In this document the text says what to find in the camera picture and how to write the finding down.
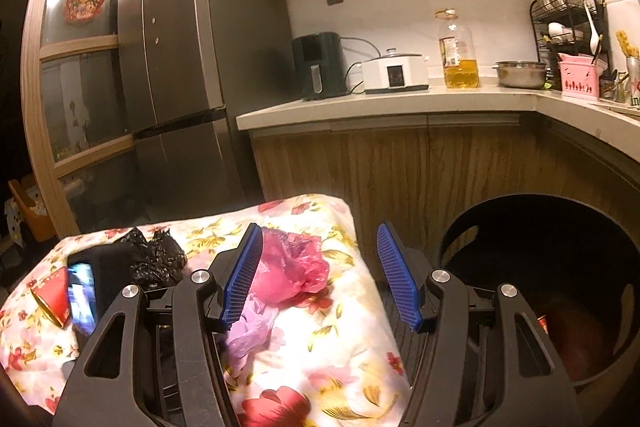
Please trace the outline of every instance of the white countertop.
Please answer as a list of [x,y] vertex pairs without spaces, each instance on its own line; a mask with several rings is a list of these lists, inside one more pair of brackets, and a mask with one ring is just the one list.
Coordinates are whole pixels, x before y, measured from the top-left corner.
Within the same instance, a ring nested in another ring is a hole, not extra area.
[[[640,163],[640,121],[607,107],[620,109],[624,106],[563,96],[557,91],[434,86],[425,91],[397,94],[352,94],[315,102],[298,100],[239,116],[238,128],[256,130],[352,118],[444,112],[529,111],[578,128]],[[629,109],[626,113],[637,113],[640,119],[640,110]]]

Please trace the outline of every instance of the wooden door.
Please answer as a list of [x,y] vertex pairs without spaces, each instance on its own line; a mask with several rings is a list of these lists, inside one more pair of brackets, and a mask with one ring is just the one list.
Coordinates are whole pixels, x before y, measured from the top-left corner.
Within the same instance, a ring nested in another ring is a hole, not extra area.
[[29,0],[27,8],[22,118],[33,172],[60,238],[137,217],[140,184],[120,79],[117,3]]

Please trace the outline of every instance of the floral bedsheet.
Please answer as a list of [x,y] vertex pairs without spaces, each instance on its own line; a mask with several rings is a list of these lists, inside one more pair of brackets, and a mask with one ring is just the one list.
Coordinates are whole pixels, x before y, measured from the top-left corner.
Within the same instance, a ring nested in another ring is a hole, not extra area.
[[[170,229],[191,272],[208,267],[218,252],[235,248],[252,222],[320,236],[330,272],[324,290],[278,314],[269,339],[239,374],[225,369],[243,427],[396,427],[410,387],[374,280],[358,251],[353,217],[342,200],[308,194],[139,228],[148,239],[156,230]],[[0,310],[0,362],[29,404],[55,412],[65,385],[61,367],[78,356],[71,327],[53,325],[30,288],[65,266],[69,254],[111,243],[128,230],[64,239]]]

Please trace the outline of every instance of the wooden lower cabinet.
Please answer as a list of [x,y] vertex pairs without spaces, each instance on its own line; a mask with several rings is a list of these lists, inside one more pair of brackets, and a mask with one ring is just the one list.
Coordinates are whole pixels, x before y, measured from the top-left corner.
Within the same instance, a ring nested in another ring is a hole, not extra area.
[[430,259],[455,217],[516,192],[566,196],[617,220],[640,245],[640,193],[561,135],[537,126],[432,126],[254,136],[267,200],[324,193],[351,207],[362,256],[383,280],[376,229],[390,220]]

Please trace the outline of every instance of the freezer drawer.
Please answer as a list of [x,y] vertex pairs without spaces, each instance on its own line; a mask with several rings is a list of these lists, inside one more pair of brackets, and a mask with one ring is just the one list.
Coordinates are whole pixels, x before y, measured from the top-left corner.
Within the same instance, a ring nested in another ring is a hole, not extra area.
[[146,197],[157,221],[246,206],[235,161],[225,150],[225,132],[226,120],[219,120],[136,142]]

